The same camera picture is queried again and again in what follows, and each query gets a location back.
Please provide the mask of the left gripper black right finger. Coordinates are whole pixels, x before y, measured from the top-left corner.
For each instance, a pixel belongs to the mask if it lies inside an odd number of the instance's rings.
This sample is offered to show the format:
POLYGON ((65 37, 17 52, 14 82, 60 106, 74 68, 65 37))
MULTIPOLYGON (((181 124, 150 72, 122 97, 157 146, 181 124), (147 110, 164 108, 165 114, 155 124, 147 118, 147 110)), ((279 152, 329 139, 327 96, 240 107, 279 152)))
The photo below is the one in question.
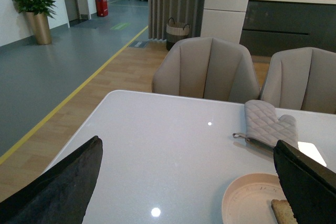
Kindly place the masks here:
POLYGON ((297 223, 335 223, 335 172, 283 140, 274 165, 297 223))

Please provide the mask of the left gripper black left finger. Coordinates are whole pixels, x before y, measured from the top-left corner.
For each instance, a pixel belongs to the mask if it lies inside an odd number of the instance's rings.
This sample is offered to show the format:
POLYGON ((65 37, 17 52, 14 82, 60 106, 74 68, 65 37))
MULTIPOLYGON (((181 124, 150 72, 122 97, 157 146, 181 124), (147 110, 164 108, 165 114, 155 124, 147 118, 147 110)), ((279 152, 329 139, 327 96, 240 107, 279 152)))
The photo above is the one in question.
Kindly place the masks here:
POLYGON ((97 183, 103 147, 92 137, 1 202, 1 223, 82 223, 97 183))

